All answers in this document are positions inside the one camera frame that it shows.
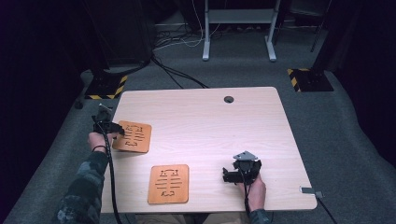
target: yellow and black striped tape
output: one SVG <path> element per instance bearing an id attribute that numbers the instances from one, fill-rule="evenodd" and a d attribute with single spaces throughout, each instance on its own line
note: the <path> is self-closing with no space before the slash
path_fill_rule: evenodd
<path id="1" fill-rule="evenodd" d="M 119 87 L 117 88 L 116 92 L 112 95 L 86 95 L 85 99 L 92 99 L 92 100 L 116 99 L 121 95 L 122 89 L 125 86 L 126 79 L 127 76 L 124 76 L 121 79 Z"/>
<path id="2" fill-rule="evenodd" d="M 297 79 L 294 75 L 295 71 L 309 71 L 307 68 L 300 68 L 300 69 L 288 69 L 288 74 L 290 77 L 291 85 L 293 86 L 295 91 L 301 91 L 300 86 L 297 83 Z"/>

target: person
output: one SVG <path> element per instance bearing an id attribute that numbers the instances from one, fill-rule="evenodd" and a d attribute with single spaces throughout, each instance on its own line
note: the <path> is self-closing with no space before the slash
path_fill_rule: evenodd
<path id="1" fill-rule="evenodd" d="M 115 137 L 117 137 L 116 133 L 107 135 L 110 145 Z M 50 223 L 99 223 L 100 221 L 104 175 L 108 164 L 106 142 L 100 133 L 90 133 L 88 143 L 92 154 L 78 168 L 75 180 L 60 200 Z M 245 197 L 244 185 L 242 183 L 237 185 Z M 251 211 L 249 219 L 252 224 L 271 223 L 263 209 L 265 192 L 265 184 L 258 175 L 248 190 L 248 206 Z M 145 216 L 142 216 L 140 220 L 143 219 L 142 222 L 146 223 L 144 218 Z"/>

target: sleeve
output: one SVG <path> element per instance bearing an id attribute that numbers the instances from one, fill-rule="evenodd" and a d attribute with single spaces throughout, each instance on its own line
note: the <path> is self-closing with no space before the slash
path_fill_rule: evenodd
<path id="1" fill-rule="evenodd" d="M 99 223 L 107 163 L 105 153 L 93 152 L 80 165 L 51 223 Z"/>
<path id="2" fill-rule="evenodd" d="M 270 219 L 264 209 L 254 210 L 249 214 L 251 224 L 269 224 Z"/>

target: dark wall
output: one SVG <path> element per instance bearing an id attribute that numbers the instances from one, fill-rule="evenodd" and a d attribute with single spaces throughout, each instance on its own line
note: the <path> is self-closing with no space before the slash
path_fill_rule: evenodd
<path id="1" fill-rule="evenodd" d="M 82 91 L 81 72 L 105 61 L 77 0 L 3 1 L 0 29 L 3 222 Z"/>
<path id="2" fill-rule="evenodd" d="M 366 0 L 346 58 L 335 72 L 359 124 L 379 154 L 396 165 L 396 2 Z"/>

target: white desk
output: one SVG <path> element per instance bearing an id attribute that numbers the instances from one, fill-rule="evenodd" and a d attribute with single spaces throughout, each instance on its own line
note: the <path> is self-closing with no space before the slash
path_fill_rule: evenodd
<path id="1" fill-rule="evenodd" d="M 113 149 L 121 213 L 245 211 L 238 187 L 222 180 L 222 168 L 233 171 L 233 156 L 245 150 L 262 161 L 266 210 L 317 206 L 313 195 L 300 192 L 311 185 L 275 88 L 127 91 L 114 116 L 119 120 L 152 126 L 147 154 Z M 171 164 L 190 167 L 189 201 L 148 204 L 151 167 Z M 107 168 L 103 213 L 113 212 L 110 192 Z"/>
<path id="2" fill-rule="evenodd" d="M 276 26 L 277 12 L 280 0 L 276 0 L 274 8 L 267 9 L 209 9 L 208 0 L 205 0 L 205 44 L 202 59 L 209 60 L 210 31 L 209 23 L 270 23 L 269 34 L 265 37 L 270 62 L 276 61 L 274 45 L 272 43 Z"/>

